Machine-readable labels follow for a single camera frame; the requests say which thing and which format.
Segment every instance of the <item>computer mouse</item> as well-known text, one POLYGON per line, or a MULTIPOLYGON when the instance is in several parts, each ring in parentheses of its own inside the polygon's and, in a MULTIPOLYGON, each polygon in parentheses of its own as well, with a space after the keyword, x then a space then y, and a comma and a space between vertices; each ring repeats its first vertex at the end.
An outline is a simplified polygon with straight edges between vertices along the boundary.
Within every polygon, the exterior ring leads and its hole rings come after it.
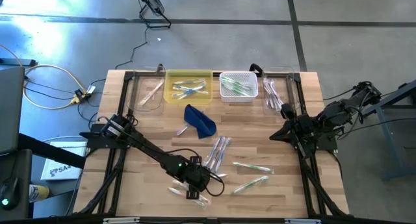
POLYGON ((0 184, 0 206, 12 210, 19 204, 19 179, 10 177, 0 184))

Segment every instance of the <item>computer monitor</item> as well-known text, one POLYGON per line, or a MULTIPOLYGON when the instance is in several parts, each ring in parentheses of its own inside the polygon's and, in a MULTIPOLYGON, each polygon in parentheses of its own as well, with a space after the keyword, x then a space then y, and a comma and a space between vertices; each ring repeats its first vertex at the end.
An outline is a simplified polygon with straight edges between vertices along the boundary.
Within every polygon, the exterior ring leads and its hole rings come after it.
POLYGON ((0 71, 0 155, 18 148, 21 98, 25 68, 0 71))

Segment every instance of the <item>concrete floor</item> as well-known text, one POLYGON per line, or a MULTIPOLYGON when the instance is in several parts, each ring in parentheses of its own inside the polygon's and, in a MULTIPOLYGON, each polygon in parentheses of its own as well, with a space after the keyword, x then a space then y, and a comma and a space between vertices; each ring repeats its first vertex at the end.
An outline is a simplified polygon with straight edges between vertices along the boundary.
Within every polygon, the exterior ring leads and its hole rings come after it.
MULTIPOLYGON (((172 19, 250 19, 290 21, 287 0, 161 0, 172 19)), ((302 21, 416 21, 416 0, 294 0, 302 21)), ((88 18, 137 18, 137 0, 5 0, 3 14, 39 14, 88 18)), ((143 24, 51 23, 47 18, 12 17, 0 21, 0 43, 21 58, 69 69, 87 86, 105 78, 107 70, 129 59, 134 46, 144 41, 143 24)), ((415 27, 308 27, 299 28, 308 71, 317 71, 325 97, 337 95, 358 81, 372 81, 383 93, 415 79, 415 27)), ((291 25, 175 24, 170 30, 148 30, 149 44, 136 50, 134 62, 122 69, 163 63, 170 69, 248 69, 252 62, 266 68, 290 66, 299 71, 291 25)), ((0 50, 0 57, 9 55, 0 50)), ((39 83, 65 90, 76 84, 65 74, 44 68, 31 73, 39 83)), ((64 97, 62 93, 52 95, 64 97)), ((31 93, 45 105, 50 100, 31 93)), ((82 106, 85 116, 96 109, 82 106)), ((393 113, 393 118, 400 118, 393 113)), ((365 124, 377 123, 371 116, 365 124)), ((23 100, 20 131, 45 139, 87 130, 76 106, 44 110, 23 100)), ((411 132, 402 138, 411 139, 411 132)), ((410 160, 415 158, 409 153, 410 160)), ((380 127, 357 131, 339 142, 339 159, 351 214, 414 222, 416 178, 382 182, 393 168, 380 127)), ((33 168, 43 168, 35 157, 33 168)), ((35 204, 35 217, 62 215, 70 194, 35 204)))

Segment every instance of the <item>wooden table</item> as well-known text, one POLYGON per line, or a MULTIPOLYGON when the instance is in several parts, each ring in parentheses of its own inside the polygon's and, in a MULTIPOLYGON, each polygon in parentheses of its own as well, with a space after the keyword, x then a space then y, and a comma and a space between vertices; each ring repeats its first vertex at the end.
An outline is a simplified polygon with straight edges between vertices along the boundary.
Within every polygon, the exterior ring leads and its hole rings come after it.
MULTIPOLYGON (((111 117, 117 112, 124 73, 125 71, 109 71, 98 116, 111 117)), ((301 73, 301 78, 307 112, 315 116, 324 108, 318 75, 313 72, 301 73)), ((143 78, 139 86, 140 93, 143 93, 140 96, 152 90, 157 83, 158 80, 155 78, 147 80, 143 78)), ((161 95, 160 90, 153 102, 161 98, 161 95)), ((217 133, 214 136, 202 140, 198 139, 196 129, 193 127, 181 136, 176 136, 176 131, 185 124, 184 105, 169 105, 162 101, 160 107, 151 112, 135 111, 139 121, 136 129, 166 151, 188 147, 204 157, 212 149, 217 136, 232 137, 231 145, 219 169, 219 173, 228 174, 224 179, 226 189, 220 197, 212 197, 211 206, 203 210, 192 201, 169 192, 167 188, 173 186, 172 178, 160 168, 160 165, 138 149, 129 149, 123 171, 117 216, 307 217, 298 156, 289 144, 268 140, 271 134, 280 129, 284 120, 281 116, 268 115, 263 110, 263 103, 261 81, 259 81, 259 95, 254 102, 223 103, 219 94, 218 78, 214 78, 212 103, 207 106, 195 105, 217 126, 217 133), (269 180, 265 184, 254 186, 238 195, 230 195, 241 184, 263 175, 261 171, 232 166, 233 162, 273 168, 274 174, 269 175, 269 180)), ((107 149, 99 149, 87 158, 75 202, 75 212, 85 207, 101 186, 108 153, 107 149)), ((339 208, 348 213, 338 164, 329 153, 324 151, 317 152, 317 162, 323 187, 339 208)), ((212 193, 216 193, 220 191, 221 185, 212 181, 209 189, 212 193)), ((311 189, 311 192, 315 210, 318 210, 316 193, 314 189, 311 189)), ((202 194, 211 199, 206 192, 202 194)), ((111 203, 111 197, 112 187, 107 196, 106 210, 111 203)))

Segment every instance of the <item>blue cloth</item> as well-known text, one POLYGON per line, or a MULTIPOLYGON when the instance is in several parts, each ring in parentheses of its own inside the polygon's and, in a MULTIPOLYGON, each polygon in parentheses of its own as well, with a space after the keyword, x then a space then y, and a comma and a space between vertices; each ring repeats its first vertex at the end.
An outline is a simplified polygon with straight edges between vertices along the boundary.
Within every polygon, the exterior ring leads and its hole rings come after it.
POLYGON ((189 125, 196 127, 199 139, 212 136, 216 132, 214 121, 191 105, 185 107, 183 119, 189 125))

